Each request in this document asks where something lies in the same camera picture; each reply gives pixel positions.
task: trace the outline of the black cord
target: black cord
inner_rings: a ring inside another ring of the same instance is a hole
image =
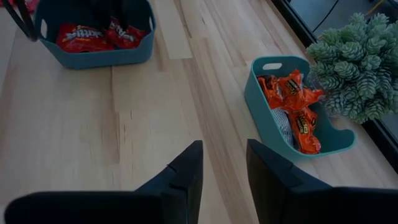
[[[322,19],[322,21],[316,26],[316,28],[314,30],[312,30],[312,32],[315,32],[316,29],[325,21],[325,19],[330,15],[330,13],[332,12],[332,10],[335,8],[335,6],[337,5],[339,0],[336,0],[335,4],[331,7],[331,9],[329,10],[328,14],[325,16],[325,18]]]

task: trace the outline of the plastic basket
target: plastic basket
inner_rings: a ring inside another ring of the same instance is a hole
[[[37,36],[54,57],[65,67],[82,69],[123,65],[145,62],[150,58],[154,46],[156,21],[152,7],[147,0],[126,1],[126,4],[123,5],[124,12],[129,14],[129,24],[135,28],[148,31],[148,34],[141,40],[137,48],[78,54],[64,52],[55,44],[59,27],[64,22],[91,26],[98,29],[101,28],[94,17],[90,17],[91,12],[83,2],[81,0],[41,0],[35,12],[34,34],[26,31],[29,30],[29,24],[32,23],[29,21],[30,18],[27,19],[26,16],[24,18],[23,14],[21,14],[24,21],[19,22],[20,19],[13,15],[14,13],[11,12],[12,9],[7,10],[9,10],[11,16],[31,40],[36,39],[32,36]],[[21,9],[24,10],[23,6],[19,6],[18,8],[20,11]],[[47,33],[45,35],[41,33],[43,21],[47,25]]]
[[[282,66],[273,70],[263,69],[264,65],[272,63],[281,63]],[[286,77],[294,69],[299,69],[304,74],[304,80],[306,80],[305,77],[309,73],[309,67],[310,65],[306,60],[295,56],[257,58],[252,63],[248,82],[244,90],[246,103],[249,106],[263,143],[292,162],[341,152],[352,147],[355,141],[355,134],[352,130],[337,130],[333,127],[325,110],[319,103],[314,103],[309,107],[318,115],[314,135],[321,143],[320,153],[315,155],[303,154],[285,141],[256,77],[262,75]]]

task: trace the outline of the wooden table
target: wooden table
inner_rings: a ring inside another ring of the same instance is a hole
[[[134,190],[193,140],[205,145],[200,223],[257,223],[243,98],[248,66],[303,47],[269,1],[153,0],[159,28],[140,65],[74,71],[0,9],[0,207],[40,190]],[[398,187],[361,126],[352,150],[298,164],[332,185]]]

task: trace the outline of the potted plant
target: potted plant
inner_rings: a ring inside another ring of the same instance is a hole
[[[354,14],[351,24],[325,30],[308,47],[310,73],[326,92],[330,114],[363,123],[398,113],[398,23],[388,22],[384,14],[369,22]]]

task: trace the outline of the table surface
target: table surface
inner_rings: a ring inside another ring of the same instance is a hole
[[[0,9],[0,207],[40,190],[134,190],[204,141],[200,223],[257,223],[243,98],[249,65],[303,47],[269,1],[152,0],[154,55],[139,65],[68,70]],[[331,185],[398,187],[357,124],[349,151],[298,164]]]

